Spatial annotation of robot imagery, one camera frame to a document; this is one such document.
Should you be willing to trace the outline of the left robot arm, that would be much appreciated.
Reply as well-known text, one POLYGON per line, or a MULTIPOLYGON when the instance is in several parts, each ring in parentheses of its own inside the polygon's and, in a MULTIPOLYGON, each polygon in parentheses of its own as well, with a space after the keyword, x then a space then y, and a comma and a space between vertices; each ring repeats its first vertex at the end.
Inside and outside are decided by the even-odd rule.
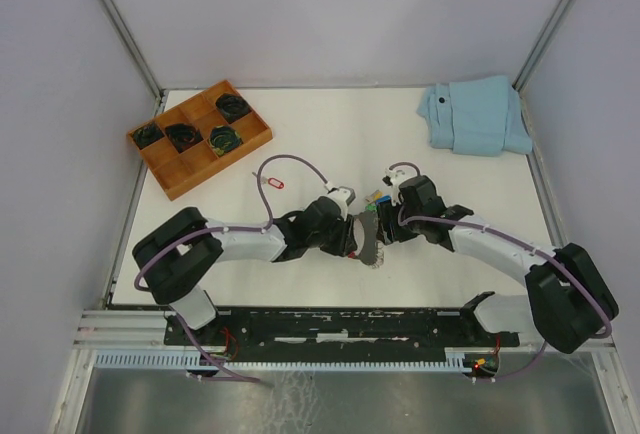
POLYGON ((354 198, 353 191, 337 188, 265 227, 225 224, 206 219, 195 207, 184 208, 135 245, 139 273, 134 287, 170 307, 198 343, 212 343, 220 335, 221 320, 200 286, 212 266, 238 260, 289 262, 310 249, 347 257, 357 250, 354 217, 348 213, 354 198))

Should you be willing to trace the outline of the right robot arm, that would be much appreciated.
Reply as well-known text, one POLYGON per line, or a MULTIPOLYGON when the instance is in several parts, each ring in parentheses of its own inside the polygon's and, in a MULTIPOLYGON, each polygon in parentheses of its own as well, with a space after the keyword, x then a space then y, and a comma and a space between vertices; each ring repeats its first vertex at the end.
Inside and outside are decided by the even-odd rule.
POLYGON ((458 322, 467 343, 494 334, 538 333, 570 354, 591 339, 610 336, 619 308, 589 253, 575 243, 534 244, 503 232, 461 205, 448 206, 425 175, 396 167, 384 183, 392 190, 379 202, 378 236, 385 244, 422 236, 433 245, 476 259, 520 284, 522 295, 488 292, 458 322))

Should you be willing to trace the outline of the metal key holder red handle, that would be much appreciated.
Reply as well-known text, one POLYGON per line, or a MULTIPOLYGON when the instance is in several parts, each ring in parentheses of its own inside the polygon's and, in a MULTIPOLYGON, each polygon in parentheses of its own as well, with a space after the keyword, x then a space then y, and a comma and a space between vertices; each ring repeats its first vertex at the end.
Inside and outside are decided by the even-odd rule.
POLYGON ((384 263, 384 244, 378 240, 377 233, 378 218, 373 211, 366 210, 357 214, 352 226, 355 247, 348 257, 371 269, 381 267, 384 263))

